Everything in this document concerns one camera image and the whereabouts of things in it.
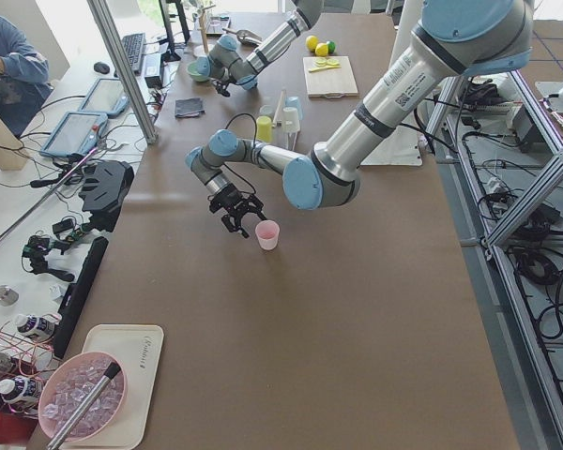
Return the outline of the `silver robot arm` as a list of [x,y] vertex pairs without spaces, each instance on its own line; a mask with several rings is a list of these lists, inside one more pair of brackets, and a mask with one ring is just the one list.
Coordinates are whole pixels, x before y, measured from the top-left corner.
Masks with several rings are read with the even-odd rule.
[[208,77],[216,91],[229,97],[229,84],[251,90],[257,76],[276,59],[281,57],[290,44],[301,34],[311,30],[320,18],[323,1],[294,1],[295,9],[271,35],[265,38],[246,58],[238,52],[238,42],[229,35],[221,36],[206,56],[196,60],[196,70]]
[[313,210],[351,202],[361,162],[447,77],[495,74],[525,66],[533,34],[531,1],[425,1],[409,46],[325,142],[307,155],[221,129],[192,149],[186,164],[211,194],[211,212],[223,210],[229,232],[243,233],[243,216],[262,213],[226,177],[226,162],[245,162],[282,177],[286,199]]

